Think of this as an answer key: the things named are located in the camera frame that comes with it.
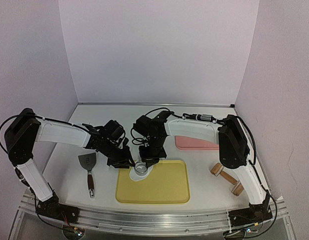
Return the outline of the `wooden double-ended rolling pin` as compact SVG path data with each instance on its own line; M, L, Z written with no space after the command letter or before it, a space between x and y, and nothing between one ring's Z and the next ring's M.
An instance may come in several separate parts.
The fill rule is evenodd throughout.
M244 190L243 185L241 182L237 179L235 179L233 176L228 174L224 171L224 166L221 163L216 163L212 169L210 170L210 173L216 177L221 176L224 178L227 182L233 185L233 188L231 190L231 193L238 197Z

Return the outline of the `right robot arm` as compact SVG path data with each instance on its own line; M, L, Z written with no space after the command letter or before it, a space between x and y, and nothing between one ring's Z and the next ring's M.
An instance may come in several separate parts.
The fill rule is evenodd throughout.
M271 195L256 169L256 145L254 142L248 144L244 133L247 126L239 116L229 114L223 119L207 114L178 116L173 111L163 110L153 118L146 114L140 116L132 129L143 136L139 154L149 167L166 158L167 137L187 137L218 145L221 166L235 173L249 200L248 207L229 212L230 223L237 227L272 219Z

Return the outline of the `white dough lump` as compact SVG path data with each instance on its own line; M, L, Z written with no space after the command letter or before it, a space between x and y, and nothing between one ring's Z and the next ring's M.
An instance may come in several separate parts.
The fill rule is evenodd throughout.
M147 178L152 170L153 166L147 168L144 164L137 164L130 170L129 177L131 180L138 182Z

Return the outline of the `yellow plastic tray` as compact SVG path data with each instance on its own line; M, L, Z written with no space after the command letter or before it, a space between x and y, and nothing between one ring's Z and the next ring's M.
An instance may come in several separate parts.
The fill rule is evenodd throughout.
M187 165L182 160L162 160L153 165L149 176L130 179L130 169L120 169L115 198L122 204L178 205L190 200Z

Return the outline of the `metal scraper with wooden handle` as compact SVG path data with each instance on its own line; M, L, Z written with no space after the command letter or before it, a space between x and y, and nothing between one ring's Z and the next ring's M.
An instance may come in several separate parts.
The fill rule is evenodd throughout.
M89 197L95 197L95 185L92 170L97 162L97 155L95 152L89 154L82 154L78 156L79 163L83 169L87 171L87 187L89 191Z

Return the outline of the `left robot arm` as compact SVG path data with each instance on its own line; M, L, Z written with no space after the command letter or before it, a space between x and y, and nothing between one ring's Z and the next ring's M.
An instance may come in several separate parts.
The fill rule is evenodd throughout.
M0 125L1 149L8 156L19 180L34 196L35 214L40 220L49 218L74 224L79 208L60 203L59 197L34 160L37 143L53 146L69 145L100 153L107 165L128 169L135 165L124 127L116 120L105 125L74 124L64 120L39 116L32 108L8 117Z

